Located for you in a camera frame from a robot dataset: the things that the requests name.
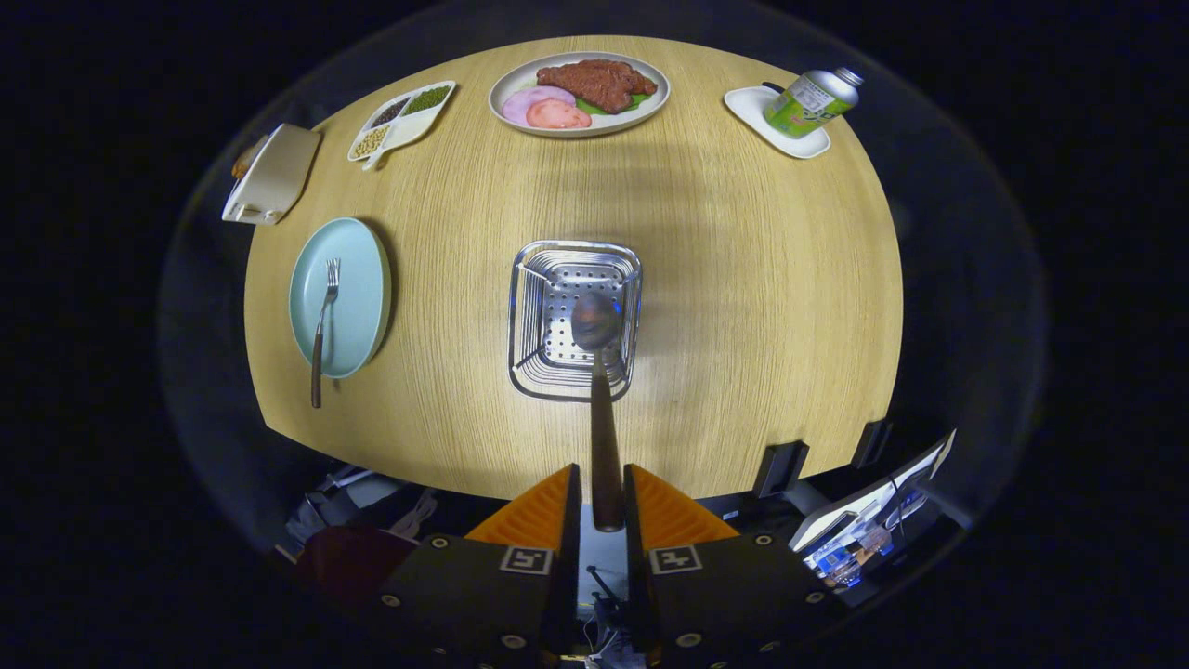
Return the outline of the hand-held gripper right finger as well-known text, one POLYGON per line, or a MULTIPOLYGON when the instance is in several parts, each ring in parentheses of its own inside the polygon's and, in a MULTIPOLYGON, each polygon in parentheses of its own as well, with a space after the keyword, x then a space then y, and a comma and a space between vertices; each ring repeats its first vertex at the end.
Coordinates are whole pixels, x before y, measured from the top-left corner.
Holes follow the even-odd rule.
POLYGON ((623 469, 627 625, 648 668, 795 668, 842 602, 789 542, 740 534, 637 465, 623 469))

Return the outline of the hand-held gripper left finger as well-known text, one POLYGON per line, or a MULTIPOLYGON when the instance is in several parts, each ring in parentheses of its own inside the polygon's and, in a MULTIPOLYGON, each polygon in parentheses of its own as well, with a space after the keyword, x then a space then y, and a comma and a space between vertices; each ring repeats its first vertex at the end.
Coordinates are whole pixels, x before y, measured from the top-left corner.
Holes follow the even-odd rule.
POLYGON ((581 468, 464 536, 430 534, 375 589, 375 630, 416 668, 556 668, 574 640, 581 468))

